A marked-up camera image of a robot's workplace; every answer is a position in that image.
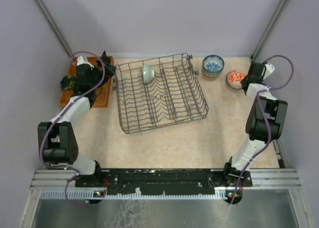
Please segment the orange white patterned bowl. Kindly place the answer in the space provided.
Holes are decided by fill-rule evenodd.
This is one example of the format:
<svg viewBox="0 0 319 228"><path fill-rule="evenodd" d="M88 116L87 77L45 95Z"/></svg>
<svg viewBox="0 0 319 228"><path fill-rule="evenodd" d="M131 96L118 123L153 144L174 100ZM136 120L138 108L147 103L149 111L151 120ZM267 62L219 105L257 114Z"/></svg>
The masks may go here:
<svg viewBox="0 0 319 228"><path fill-rule="evenodd" d="M242 86L241 81L246 77L246 74L240 71L230 71L226 75L226 82L232 86Z"/></svg>

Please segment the green leaf patterned bowl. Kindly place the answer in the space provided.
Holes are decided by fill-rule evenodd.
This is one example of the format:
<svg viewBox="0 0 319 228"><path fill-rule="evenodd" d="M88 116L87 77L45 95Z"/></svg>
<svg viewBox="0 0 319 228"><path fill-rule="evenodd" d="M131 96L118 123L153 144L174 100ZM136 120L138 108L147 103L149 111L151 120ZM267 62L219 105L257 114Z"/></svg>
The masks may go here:
<svg viewBox="0 0 319 228"><path fill-rule="evenodd" d="M232 86L231 84L229 84L229 83L227 83L227 82L226 82L226 85L229 86L229 87L234 87L234 88L242 88L241 86L239 86L239 87L237 87L237 86Z"/></svg>

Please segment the blue white floral bowl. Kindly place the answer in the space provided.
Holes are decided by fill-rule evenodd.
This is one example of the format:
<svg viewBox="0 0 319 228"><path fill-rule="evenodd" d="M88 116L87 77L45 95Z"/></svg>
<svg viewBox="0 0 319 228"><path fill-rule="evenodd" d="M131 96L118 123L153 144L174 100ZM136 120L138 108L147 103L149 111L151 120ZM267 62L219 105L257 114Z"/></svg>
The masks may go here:
<svg viewBox="0 0 319 228"><path fill-rule="evenodd" d="M224 68L225 62L218 55L206 56L202 61L202 67L208 71L219 71Z"/></svg>

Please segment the blue lattice patterned bowl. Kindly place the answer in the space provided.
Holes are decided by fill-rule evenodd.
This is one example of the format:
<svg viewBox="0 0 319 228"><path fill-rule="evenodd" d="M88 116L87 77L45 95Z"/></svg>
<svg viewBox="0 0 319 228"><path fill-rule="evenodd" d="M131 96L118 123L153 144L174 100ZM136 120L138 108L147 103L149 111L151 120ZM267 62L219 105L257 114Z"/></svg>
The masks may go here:
<svg viewBox="0 0 319 228"><path fill-rule="evenodd" d="M202 71L202 74L204 76L207 76L207 77L219 77L220 76L220 74L209 74L209 73L205 73L204 71Z"/></svg>

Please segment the yellow blue patterned bowl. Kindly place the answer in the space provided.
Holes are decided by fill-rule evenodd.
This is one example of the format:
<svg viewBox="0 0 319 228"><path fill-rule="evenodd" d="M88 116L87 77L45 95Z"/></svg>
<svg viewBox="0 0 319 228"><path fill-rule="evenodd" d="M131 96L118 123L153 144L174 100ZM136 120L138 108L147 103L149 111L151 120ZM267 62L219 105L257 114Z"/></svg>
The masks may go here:
<svg viewBox="0 0 319 228"><path fill-rule="evenodd" d="M208 71L206 69L202 69L202 71L204 71L205 73L209 73L209 74L221 74L223 70L219 70L219 71Z"/></svg>

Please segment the grey wire dish rack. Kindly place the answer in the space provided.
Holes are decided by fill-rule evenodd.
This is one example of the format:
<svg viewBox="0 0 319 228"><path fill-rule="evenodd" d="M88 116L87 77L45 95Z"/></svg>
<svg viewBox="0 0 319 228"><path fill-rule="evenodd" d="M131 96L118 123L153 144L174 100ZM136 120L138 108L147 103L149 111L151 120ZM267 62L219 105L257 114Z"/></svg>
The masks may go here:
<svg viewBox="0 0 319 228"><path fill-rule="evenodd" d="M155 77L143 82L143 65ZM126 134L143 132L206 118L209 107L187 53L117 65L114 90L120 127Z"/></svg>

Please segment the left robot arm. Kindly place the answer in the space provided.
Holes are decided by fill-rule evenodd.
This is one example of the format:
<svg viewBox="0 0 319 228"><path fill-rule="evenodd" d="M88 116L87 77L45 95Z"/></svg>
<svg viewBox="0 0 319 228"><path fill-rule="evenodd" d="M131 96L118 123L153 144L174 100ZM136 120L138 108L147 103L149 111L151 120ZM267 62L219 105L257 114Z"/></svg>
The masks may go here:
<svg viewBox="0 0 319 228"><path fill-rule="evenodd" d="M74 127L93 107L98 94L96 90L106 84L114 75L116 67L106 53L90 62L86 52L77 52L72 60L75 76L63 81L62 87L72 91L67 105L48 122L37 127L39 158L49 169L70 169L79 175L86 175L86 181L93 186L101 185L102 172L96 170L96 161L79 152Z"/></svg>

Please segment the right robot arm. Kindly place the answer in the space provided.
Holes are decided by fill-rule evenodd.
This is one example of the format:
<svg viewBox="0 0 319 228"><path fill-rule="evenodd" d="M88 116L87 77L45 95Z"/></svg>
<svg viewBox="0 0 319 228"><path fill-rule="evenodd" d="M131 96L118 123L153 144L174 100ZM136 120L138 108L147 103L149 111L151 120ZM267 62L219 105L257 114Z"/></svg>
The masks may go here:
<svg viewBox="0 0 319 228"><path fill-rule="evenodd" d="M222 178L228 186L248 184L248 169L252 161L282 134L288 103L274 97L264 83L274 71L275 67L267 61L251 62L248 74L241 81L245 95L254 102L245 126L247 137L224 166Z"/></svg>

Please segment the wooden compartment tray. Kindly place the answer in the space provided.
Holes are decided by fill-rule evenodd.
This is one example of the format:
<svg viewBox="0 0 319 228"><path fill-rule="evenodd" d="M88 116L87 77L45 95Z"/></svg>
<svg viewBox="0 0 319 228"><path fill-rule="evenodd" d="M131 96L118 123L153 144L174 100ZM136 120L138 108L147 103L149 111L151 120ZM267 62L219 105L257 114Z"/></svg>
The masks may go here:
<svg viewBox="0 0 319 228"><path fill-rule="evenodd" d="M113 57L111 57L111 56L109 56L109 57L111 59L110 64L114 65ZM88 61L95 66L97 65L96 60L97 60L97 58L95 58L93 56L88 57ZM76 62L77 62L76 57L71 60L67 75L71 74L71 75L76 77L76 72L75 72ZM97 96L97 98L89 98L89 101L90 101L91 105L93 105L94 108L104 108L104 107L108 106L110 87L111 87L111 78L102 87L96 89L97 95L99 94L99 96ZM61 94L61 97L59 100L60 107L64 108L67 105L67 103L69 102L71 97L73 97L73 90L62 91L62 94Z"/></svg>

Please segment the pale green grid bowl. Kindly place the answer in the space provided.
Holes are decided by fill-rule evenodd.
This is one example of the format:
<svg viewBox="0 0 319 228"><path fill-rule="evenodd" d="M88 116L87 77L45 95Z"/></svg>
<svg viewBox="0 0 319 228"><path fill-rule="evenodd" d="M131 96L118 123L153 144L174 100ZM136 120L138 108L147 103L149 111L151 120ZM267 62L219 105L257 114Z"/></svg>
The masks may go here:
<svg viewBox="0 0 319 228"><path fill-rule="evenodd" d="M152 80L155 77L155 71L154 69L148 65L148 64L144 64L143 65L143 82L144 84L149 84L152 82Z"/></svg>

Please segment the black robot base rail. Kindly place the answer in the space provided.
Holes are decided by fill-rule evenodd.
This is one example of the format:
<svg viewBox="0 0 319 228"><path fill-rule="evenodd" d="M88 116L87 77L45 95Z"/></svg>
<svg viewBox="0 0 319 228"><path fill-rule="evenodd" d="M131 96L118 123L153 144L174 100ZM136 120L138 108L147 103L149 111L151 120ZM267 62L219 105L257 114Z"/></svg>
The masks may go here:
<svg viewBox="0 0 319 228"><path fill-rule="evenodd" d="M248 171L224 169L101 169L75 179L77 188L101 188L96 198L113 195L190 197L214 195L216 188L230 188L226 200L241 199L242 189L253 185Z"/></svg>

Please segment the aluminium frame rail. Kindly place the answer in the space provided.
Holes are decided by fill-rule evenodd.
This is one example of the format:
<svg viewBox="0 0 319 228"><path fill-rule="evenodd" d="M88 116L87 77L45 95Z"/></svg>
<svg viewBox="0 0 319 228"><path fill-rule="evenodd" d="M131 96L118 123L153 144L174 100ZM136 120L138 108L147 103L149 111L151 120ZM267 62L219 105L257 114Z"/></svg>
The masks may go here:
<svg viewBox="0 0 319 228"><path fill-rule="evenodd" d="M254 188L260 189L294 189L301 186L296 169L251 169Z"/></svg>

